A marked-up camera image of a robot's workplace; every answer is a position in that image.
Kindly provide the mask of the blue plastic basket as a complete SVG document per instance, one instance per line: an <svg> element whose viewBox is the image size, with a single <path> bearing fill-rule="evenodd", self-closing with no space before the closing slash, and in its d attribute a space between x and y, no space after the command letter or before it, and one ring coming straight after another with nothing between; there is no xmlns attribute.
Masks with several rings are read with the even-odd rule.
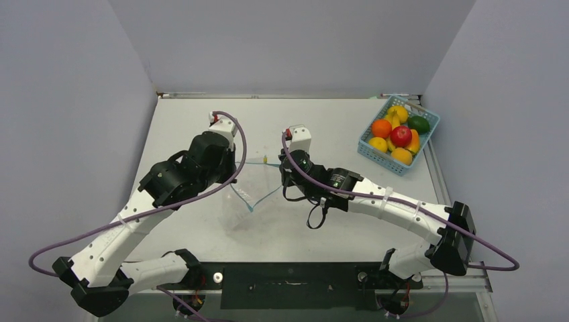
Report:
<svg viewBox="0 0 569 322"><path fill-rule="evenodd" d="M371 128L370 128L372 125L372 122L377 120L377 119L384 119L384 117L387 114L388 108L392 107L393 105L402 105L409 112L409 117L414 116L414 115L424 117L426 120L428 120L428 122L431 126L431 130L429 133L419 135L419 138L421 141L421 147L420 147L420 150L418 151L418 153L416 153L416 155L413 156L413 162L410 166L406 166L404 164L401 164L400 162L393 159L391 157L391 152L388 151L387 153L382 153L382 152L374 149L372 146L370 146L368 144L368 140L370 138L374 137L371 133ZM370 160L373 160L377 164L384 166L385 168L394 172L395 174L402 176L402 175L406 174L408 172L408 170L411 169L411 167L414 165L416 157L419 156L420 152L422 152L422 150L426 146L426 143L429 141L429 139L430 139L434 129L437 127L439 121L440 121L439 115L434 113L433 111L430 111L430 110L425 109L421 106L415 105L404 97L391 96L386 100L386 102L383 104L382 108L379 110L377 115L368 124L367 128L364 130L364 132L360 136L360 139L358 142L358 153L367 157ZM407 126L407 122L401 123L400 125Z"/></svg>

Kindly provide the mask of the clear zip top bag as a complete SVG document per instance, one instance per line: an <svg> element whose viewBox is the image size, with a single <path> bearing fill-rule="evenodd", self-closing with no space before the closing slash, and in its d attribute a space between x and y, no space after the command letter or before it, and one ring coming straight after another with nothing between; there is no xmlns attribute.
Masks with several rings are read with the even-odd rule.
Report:
<svg viewBox="0 0 569 322"><path fill-rule="evenodd" d="M233 233L243 222L260 212L261 204L282 189L277 159L267 155L236 162L243 165L236 183L221 192L219 223L226 233Z"/></svg>

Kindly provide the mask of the red apple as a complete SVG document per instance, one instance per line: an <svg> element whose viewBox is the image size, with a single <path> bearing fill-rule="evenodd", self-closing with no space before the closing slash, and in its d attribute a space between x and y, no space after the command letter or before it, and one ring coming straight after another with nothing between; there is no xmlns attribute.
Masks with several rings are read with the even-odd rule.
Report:
<svg viewBox="0 0 569 322"><path fill-rule="evenodd" d="M412 131L404 125L395 127L390 134L390 140L394 146L404 148L408 146L413 139Z"/></svg>

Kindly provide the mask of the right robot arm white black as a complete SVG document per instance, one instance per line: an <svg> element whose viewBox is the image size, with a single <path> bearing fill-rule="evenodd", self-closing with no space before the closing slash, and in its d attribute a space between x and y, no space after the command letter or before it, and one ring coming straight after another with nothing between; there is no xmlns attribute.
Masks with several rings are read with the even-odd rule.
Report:
<svg viewBox="0 0 569 322"><path fill-rule="evenodd" d="M295 150L281 153L279 170L285 189L295 186L307 199L321 207L375 217L410 231L421 241L407 248L389 249L379 269L380 281L388 287L430 269L463 276L476 230L468 205L424 203L381 187L345 168L325 168L314 164L308 153Z"/></svg>

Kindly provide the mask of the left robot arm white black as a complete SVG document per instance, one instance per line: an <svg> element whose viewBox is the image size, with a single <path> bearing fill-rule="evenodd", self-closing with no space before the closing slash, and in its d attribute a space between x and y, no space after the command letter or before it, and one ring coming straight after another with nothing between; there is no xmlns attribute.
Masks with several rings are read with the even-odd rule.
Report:
<svg viewBox="0 0 569 322"><path fill-rule="evenodd" d="M163 284L193 288L204 283L200 261L186 249L136 263L125 259L159 223L179 209L181 201L233 175L235 135L234 131L204 131L193 138L189 149L153 165L113 219L111 229L102 231L72 257L60 257L53 263L55 273L69 285L80 308L104 317L142 290Z"/></svg>

